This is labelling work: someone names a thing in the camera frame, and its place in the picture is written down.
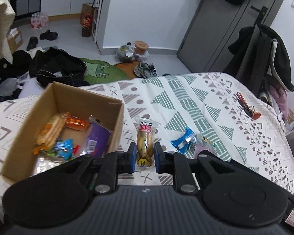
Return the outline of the yellow bread stick packet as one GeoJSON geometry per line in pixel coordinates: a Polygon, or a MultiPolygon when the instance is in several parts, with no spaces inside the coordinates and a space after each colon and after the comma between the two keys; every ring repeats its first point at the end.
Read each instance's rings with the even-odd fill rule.
{"type": "Polygon", "coordinates": [[[160,123],[139,116],[135,117],[135,121],[138,123],[136,163],[139,168],[149,168],[153,165],[154,136],[160,123]]]}

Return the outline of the long cream cake packet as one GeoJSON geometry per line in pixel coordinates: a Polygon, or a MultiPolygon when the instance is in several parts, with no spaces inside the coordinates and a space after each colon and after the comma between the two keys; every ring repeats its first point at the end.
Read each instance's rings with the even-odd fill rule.
{"type": "Polygon", "coordinates": [[[89,116],[91,131],[86,139],[84,152],[100,159],[108,149],[111,132],[101,125],[95,116],[89,116]]]}

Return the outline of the orange snack packet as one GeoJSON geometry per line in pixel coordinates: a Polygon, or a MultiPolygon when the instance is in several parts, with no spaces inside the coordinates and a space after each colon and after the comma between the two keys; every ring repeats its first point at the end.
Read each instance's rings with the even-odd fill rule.
{"type": "Polygon", "coordinates": [[[79,117],[68,114],[66,115],[65,126],[70,129],[83,132],[87,130],[89,123],[83,119],[80,119],[79,117]]]}

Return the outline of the blue silver snack packet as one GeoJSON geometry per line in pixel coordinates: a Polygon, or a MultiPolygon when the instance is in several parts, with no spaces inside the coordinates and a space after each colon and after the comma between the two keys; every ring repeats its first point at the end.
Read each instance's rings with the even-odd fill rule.
{"type": "Polygon", "coordinates": [[[73,155],[73,139],[58,141],[55,144],[52,153],[54,153],[57,157],[68,161],[73,155]]]}

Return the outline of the orange label cracker packet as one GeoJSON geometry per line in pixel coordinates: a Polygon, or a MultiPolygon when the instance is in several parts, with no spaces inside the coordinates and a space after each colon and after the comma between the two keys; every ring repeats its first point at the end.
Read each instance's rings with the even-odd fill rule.
{"type": "Polygon", "coordinates": [[[39,154],[41,151],[48,150],[56,144],[56,141],[65,126],[65,122],[66,115],[61,113],[56,114],[49,119],[44,129],[37,137],[35,148],[33,149],[34,155],[39,154]]]}

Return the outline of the round biscuit green wrapper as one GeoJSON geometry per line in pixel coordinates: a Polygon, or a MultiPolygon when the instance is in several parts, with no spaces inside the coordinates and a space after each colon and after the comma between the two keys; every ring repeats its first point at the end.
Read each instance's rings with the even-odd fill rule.
{"type": "Polygon", "coordinates": [[[201,134],[196,134],[196,147],[205,147],[208,149],[213,149],[213,144],[211,144],[210,140],[206,137],[202,136],[201,134]]]}

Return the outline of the grey sneaker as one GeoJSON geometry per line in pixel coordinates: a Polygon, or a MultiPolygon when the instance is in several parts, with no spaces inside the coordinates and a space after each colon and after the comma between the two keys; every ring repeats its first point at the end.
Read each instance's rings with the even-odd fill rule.
{"type": "Polygon", "coordinates": [[[148,64],[140,61],[138,65],[134,68],[134,74],[143,79],[158,77],[157,71],[153,64],[148,64]]]}

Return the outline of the plastic bag with items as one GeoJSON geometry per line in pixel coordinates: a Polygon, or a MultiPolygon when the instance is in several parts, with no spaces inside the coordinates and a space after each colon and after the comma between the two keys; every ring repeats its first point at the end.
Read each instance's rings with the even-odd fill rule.
{"type": "Polygon", "coordinates": [[[130,63],[135,60],[135,48],[132,46],[131,42],[128,42],[117,49],[116,56],[123,63],[130,63]]]}

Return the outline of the wooden lid jar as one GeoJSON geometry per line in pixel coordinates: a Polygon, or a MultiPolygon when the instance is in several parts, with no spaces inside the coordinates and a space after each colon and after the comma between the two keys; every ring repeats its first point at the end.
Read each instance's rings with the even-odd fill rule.
{"type": "Polygon", "coordinates": [[[149,45],[144,41],[135,41],[134,43],[135,52],[139,55],[144,55],[145,52],[148,50],[149,45]]]}

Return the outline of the dark coat on chair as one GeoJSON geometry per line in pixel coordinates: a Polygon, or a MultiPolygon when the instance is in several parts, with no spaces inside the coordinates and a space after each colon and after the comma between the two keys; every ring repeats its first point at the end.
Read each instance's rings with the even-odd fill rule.
{"type": "Polygon", "coordinates": [[[287,49],[272,28],[263,24],[242,28],[228,50],[233,58],[223,72],[236,78],[254,95],[260,93],[268,70],[286,91],[294,91],[287,49]]]}

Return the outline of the grey door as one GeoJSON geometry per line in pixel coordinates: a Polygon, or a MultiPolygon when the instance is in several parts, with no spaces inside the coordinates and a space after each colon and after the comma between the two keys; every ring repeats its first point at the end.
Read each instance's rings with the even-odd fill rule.
{"type": "Polygon", "coordinates": [[[283,0],[201,0],[181,42],[177,57],[192,72],[221,72],[233,55],[228,47],[240,29],[256,24],[271,26],[283,0]]]}

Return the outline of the white shelf rack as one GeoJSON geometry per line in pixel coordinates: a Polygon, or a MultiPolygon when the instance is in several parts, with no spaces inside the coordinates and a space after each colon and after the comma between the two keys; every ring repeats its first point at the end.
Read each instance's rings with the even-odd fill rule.
{"type": "Polygon", "coordinates": [[[93,12],[93,23],[92,23],[92,37],[94,43],[97,43],[97,28],[99,25],[100,13],[102,9],[103,0],[94,0],[92,7],[94,8],[93,12]]]}

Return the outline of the water bottle pack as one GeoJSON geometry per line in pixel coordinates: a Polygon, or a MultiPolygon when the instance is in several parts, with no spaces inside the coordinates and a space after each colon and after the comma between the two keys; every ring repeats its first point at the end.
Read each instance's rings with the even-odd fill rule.
{"type": "Polygon", "coordinates": [[[49,17],[46,12],[37,12],[32,14],[30,19],[32,29],[42,29],[49,25],[49,17]]]}

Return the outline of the small cardboard box floor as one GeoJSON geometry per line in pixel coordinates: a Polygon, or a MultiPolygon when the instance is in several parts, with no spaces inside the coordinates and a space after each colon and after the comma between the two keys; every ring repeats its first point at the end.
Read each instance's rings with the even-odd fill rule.
{"type": "Polygon", "coordinates": [[[22,32],[17,28],[10,29],[10,32],[7,34],[7,41],[13,54],[23,44],[22,32]]]}

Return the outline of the cream dotted cloth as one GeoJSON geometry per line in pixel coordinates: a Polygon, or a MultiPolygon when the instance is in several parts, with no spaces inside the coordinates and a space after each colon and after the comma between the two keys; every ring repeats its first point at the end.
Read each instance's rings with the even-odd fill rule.
{"type": "Polygon", "coordinates": [[[15,18],[15,12],[8,0],[0,0],[0,60],[5,59],[8,63],[13,62],[7,34],[15,18]]]}

